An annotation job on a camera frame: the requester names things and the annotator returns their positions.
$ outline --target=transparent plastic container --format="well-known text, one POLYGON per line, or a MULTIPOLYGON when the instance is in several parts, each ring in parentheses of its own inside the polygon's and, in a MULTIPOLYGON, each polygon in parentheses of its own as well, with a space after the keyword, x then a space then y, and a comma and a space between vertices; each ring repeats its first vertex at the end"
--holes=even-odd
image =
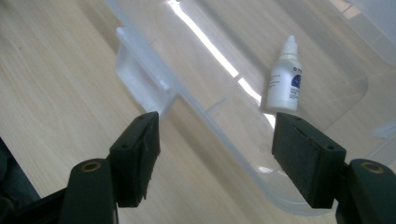
POLYGON ((348 161, 394 163, 396 66, 351 28, 344 1, 106 1, 124 24, 117 73, 136 101, 165 117, 182 98, 278 207, 328 211, 311 209, 271 154, 275 117, 261 105, 289 35, 304 67, 295 115, 348 161))

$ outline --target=screw hole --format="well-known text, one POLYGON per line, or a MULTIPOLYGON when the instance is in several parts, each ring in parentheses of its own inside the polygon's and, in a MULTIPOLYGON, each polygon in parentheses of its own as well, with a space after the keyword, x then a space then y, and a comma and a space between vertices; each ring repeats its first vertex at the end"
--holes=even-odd
POLYGON ((375 173, 375 174, 382 174, 382 173, 384 173, 384 169, 382 168, 382 167, 380 167, 380 166, 378 166, 377 164, 374 164, 374 163, 372 163, 372 162, 363 162, 362 164, 361 164, 361 166, 364 168, 364 169, 366 169, 366 170, 368 170, 368 171, 370 171, 371 173, 375 173))
POLYGON ((93 161, 93 162, 84 164, 81 168, 81 171, 88 173, 88 172, 92 172, 92 171, 99 169, 101 166, 102 166, 102 164, 100 162, 93 161))

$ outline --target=wooden table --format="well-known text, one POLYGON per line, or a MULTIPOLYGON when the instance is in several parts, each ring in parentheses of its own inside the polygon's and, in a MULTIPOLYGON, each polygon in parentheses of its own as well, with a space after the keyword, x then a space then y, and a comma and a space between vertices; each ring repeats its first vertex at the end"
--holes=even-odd
MULTIPOLYGON (((115 74, 118 26, 102 1, 0 1, 0 135, 42 197, 144 113, 115 74)), ((335 223, 272 205, 185 102, 160 126, 148 199, 120 223, 335 223)))

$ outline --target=blue label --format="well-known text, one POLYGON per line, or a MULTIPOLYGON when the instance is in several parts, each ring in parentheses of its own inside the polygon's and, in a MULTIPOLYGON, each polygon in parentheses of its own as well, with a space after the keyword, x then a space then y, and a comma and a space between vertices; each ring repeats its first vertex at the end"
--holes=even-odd
POLYGON ((297 75, 291 81, 291 86, 300 89, 300 83, 301 83, 301 75, 297 75))

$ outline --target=white bottle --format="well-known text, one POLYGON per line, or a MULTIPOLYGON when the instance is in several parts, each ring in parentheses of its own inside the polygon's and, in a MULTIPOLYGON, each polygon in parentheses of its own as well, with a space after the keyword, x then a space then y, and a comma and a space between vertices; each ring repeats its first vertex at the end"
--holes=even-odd
POLYGON ((298 62, 297 44, 290 35, 272 72, 267 94, 267 109, 275 112, 297 110, 303 68, 298 62))

